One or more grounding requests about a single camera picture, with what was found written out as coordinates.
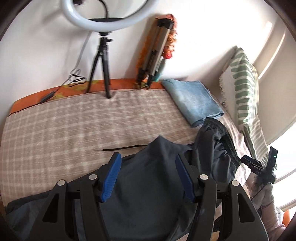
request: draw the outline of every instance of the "mini tripod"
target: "mini tripod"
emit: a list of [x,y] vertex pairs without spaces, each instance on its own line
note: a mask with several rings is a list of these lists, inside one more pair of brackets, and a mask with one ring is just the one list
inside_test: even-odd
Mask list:
[[104,75],[104,85],[105,85],[105,91],[106,91],[106,97],[108,99],[111,98],[110,96],[110,89],[109,85],[110,83],[110,77],[109,77],[109,65],[108,65],[108,45],[107,43],[111,42],[112,39],[108,39],[106,36],[109,35],[109,32],[100,32],[101,35],[100,38],[100,45],[98,47],[98,52],[96,54],[96,57],[94,58],[94,63],[91,70],[91,75],[89,77],[89,84],[87,86],[86,92],[89,93],[91,88],[91,83],[94,77],[94,72],[96,70],[96,66],[99,60],[99,57],[102,57],[102,68],[103,68],[103,75]]

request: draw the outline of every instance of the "blue gripper pad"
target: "blue gripper pad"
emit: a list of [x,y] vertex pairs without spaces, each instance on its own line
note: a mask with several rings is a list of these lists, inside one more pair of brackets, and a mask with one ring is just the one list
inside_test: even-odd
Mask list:
[[186,170],[184,163],[180,159],[179,155],[176,156],[176,169],[177,169],[177,172],[178,172],[179,177],[181,179],[186,196],[192,202],[194,202],[196,196],[194,194],[193,182],[189,176],[189,173]]
[[115,160],[112,164],[112,166],[109,169],[109,172],[106,175],[106,178],[103,183],[103,191],[101,194],[102,202],[106,202],[109,197],[111,197],[113,187],[115,185],[118,173],[121,168],[121,155],[119,153],[116,153]]

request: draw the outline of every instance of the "person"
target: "person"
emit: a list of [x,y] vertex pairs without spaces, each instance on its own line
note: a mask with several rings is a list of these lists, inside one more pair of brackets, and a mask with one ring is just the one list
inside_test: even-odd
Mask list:
[[267,231],[270,241],[276,241],[285,230],[285,226],[279,221],[277,208],[274,204],[272,184],[262,184],[256,176],[252,182],[250,197],[257,210],[261,209],[261,219]]

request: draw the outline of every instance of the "sleeve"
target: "sleeve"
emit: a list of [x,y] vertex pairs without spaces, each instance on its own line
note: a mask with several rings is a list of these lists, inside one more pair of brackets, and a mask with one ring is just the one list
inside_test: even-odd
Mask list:
[[286,228],[285,225],[279,222],[274,202],[270,203],[267,207],[261,208],[261,210],[261,219],[267,231],[269,240],[276,241]]

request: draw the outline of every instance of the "plaid bedsheet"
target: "plaid bedsheet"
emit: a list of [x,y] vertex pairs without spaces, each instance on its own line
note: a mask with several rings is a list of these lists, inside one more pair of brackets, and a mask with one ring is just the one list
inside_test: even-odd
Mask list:
[[[98,169],[113,152],[102,149],[148,144],[157,136],[192,143],[200,127],[190,128],[164,90],[116,91],[72,96],[31,107],[6,119],[0,148],[0,188],[4,205],[50,190]],[[227,113],[219,118],[238,156],[249,151]],[[120,150],[122,156],[141,148]],[[243,164],[236,179],[250,174]]]

